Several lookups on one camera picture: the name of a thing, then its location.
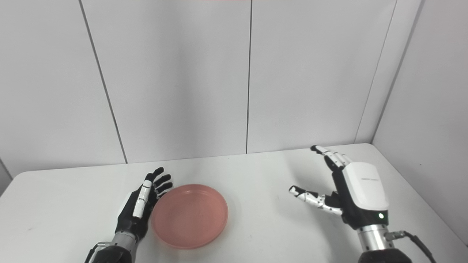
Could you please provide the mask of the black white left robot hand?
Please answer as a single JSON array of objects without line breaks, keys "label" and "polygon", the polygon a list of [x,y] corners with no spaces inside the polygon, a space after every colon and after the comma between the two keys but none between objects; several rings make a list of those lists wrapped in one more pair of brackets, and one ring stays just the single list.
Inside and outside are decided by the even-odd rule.
[{"label": "black white left robot hand", "polygon": [[116,233],[130,233],[135,236],[136,242],[146,236],[154,206],[173,188],[171,175],[163,173],[163,167],[148,173],[142,185],[130,193],[117,218]]}]

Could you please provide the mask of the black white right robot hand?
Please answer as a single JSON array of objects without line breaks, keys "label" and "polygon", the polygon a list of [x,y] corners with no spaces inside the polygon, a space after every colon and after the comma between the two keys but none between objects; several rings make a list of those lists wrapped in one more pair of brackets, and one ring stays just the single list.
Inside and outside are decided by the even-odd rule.
[{"label": "black white right robot hand", "polygon": [[289,193],[326,213],[340,216],[354,230],[388,226],[389,201],[376,166],[353,161],[320,145],[313,145],[311,151],[323,157],[336,190],[330,195],[320,195],[293,185]]}]

